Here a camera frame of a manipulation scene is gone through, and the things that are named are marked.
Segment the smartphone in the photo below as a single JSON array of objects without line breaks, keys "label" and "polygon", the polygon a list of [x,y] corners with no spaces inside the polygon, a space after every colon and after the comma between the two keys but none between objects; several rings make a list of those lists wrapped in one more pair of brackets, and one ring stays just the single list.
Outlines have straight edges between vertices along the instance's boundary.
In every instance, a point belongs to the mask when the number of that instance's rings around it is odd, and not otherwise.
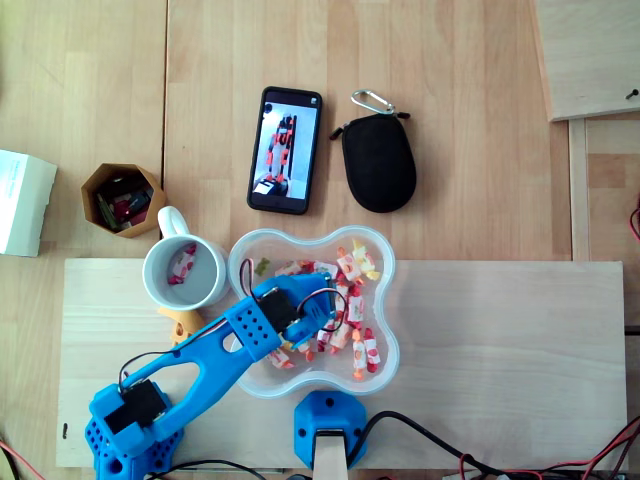
[{"label": "smartphone", "polygon": [[319,93],[264,89],[247,192],[251,208],[307,211],[321,111]]}]

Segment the mug handle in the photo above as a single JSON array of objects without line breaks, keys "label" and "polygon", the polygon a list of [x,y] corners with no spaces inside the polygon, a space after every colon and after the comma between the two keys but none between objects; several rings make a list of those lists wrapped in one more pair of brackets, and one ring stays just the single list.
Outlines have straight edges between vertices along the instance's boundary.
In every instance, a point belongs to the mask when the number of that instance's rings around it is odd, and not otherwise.
[{"label": "mug handle", "polygon": [[158,212],[158,225],[164,238],[189,235],[187,222],[176,207],[164,207]]}]

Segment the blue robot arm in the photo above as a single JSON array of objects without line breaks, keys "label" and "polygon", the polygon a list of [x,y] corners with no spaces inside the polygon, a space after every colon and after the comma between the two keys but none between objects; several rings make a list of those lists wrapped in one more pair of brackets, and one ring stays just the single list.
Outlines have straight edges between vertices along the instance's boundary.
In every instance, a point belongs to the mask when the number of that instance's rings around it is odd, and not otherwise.
[{"label": "blue robot arm", "polygon": [[[89,405],[93,417],[85,438],[94,453],[98,479],[141,480],[165,471],[183,428],[214,405],[258,360],[290,341],[308,340],[335,315],[333,294],[313,292],[331,286],[328,274],[279,276],[254,289],[219,319],[162,354],[123,381],[99,391]],[[227,351],[234,334],[241,343]],[[200,373],[185,398],[172,405],[149,377],[162,368],[195,363]]]}]

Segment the clear plastic bowl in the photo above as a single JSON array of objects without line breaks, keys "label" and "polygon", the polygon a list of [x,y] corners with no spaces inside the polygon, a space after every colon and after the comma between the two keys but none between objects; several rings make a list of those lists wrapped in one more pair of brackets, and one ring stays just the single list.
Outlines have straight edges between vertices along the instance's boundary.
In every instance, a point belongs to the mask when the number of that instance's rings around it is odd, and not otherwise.
[{"label": "clear plastic bowl", "polygon": [[316,353],[307,363],[301,354],[290,356],[296,366],[279,370],[264,359],[253,364],[238,383],[248,393],[259,398],[276,398],[305,386],[328,386],[352,395],[368,395],[384,388],[396,374],[400,362],[398,341],[384,316],[384,300],[393,279],[396,261],[393,249],[384,236],[369,227],[351,225],[318,239],[304,240],[279,230],[261,229],[247,233],[234,245],[229,255],[229,279],[235,293],[243,298],[240,288],[240,264],[251,257],[256,264],[261,258],[270,260],[264,275],[255,276],[260,283],[274,275],[276,269],[290,260],[316,260],[335,263],[338,247],[353,250],[353,239],[365,245],[375,261],[380,279],[366,279],[362,289],[365,302],[363,328],[369,327],[377,340],[381,363],[376,373],[365,372],[363,381],[353,378],[353,348],[351,342],[337,353]]}]

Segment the blue mount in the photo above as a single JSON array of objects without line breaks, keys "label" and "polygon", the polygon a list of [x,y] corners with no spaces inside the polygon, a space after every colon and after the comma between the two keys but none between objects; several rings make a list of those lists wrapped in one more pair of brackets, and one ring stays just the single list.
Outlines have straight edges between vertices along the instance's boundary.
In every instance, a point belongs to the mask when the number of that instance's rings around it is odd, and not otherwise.
[{"label": "blue mount", "polygon": [[[293,413],[293,448],[298,458],[313,470],[318,431],[341,430],[345,439],[345,455],[348,455],[366,424],[367,410],[355,397],[343,392],[311,392]],[[350,468],[358,463],[366,451],[365,442]]]},{"label": "blue mount", "polygon": [[[289,308],[296,308],[309,294],[328,286],[331,286],[331,278],[326,273],[279,276],[258,285],[254,294],[258,302],[262,302],[276,291],[284,293],[290,303]],[[281,335],[294,346],[299,345],[315,335],[334,315],[333,294],[319,294],[305,303],[301,318],[281,328]],[[212,328],[218,322],[220,326]],[[224,339],[230,334],[235,334],[242,343],[242,347],[234,352],[223,346]],[[281,343],[282,338],[259,303],[252,297],[246,297],[219,319],[122,382],[126,393],[138,389],[142,385],[140,382],[164,367],[184,363],[198,365],[198,378],[176,405],[171,404],[155,382],[147,382],[147,392],[151,390],[147,395],[151,396],[157,409],[154,414],[160,412],[152,421],[141,425],[142,422],[130,420],[132,409],[117,384],[96,393],[89,404],[93,417],[85,430],[85,438],[94,453],[96,478],[142,480],[146,473],[167,470],[182,439],[183,427],[220,400],[254,362]],[[145,401],[138,401],[135,407],[136,417],[140,410],[148,411]],[[124,421],[123,411],[127,413]]]}]

